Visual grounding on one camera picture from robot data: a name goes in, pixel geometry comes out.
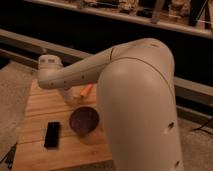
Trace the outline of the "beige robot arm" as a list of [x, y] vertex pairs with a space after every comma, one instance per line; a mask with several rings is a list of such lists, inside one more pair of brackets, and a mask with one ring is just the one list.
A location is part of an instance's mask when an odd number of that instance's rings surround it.
[[97, 107], [116, 171], [184, 171], [174, 68], [166, 44], [143, 38], [67, 67], [56, 55], [42, 55], [38, 85], [43, 89], [97, 85]]

